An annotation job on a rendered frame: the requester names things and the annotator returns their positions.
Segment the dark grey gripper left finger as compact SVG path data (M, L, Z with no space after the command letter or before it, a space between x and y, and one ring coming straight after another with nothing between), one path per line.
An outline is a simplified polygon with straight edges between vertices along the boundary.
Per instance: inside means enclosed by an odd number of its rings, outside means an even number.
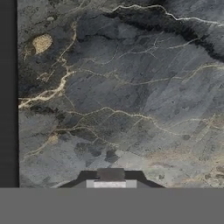
M107 172L105 169L81 171L76 179L61 185L60 188L86 188L88 180L102 180L106 177L106 174Z

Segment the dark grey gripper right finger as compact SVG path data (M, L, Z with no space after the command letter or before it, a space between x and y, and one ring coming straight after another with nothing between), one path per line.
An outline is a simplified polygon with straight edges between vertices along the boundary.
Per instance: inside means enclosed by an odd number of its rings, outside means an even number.
M117 168L113 178L115 181L125 181L127 188L164 188L163 185L147 179L142 171L125 171Z

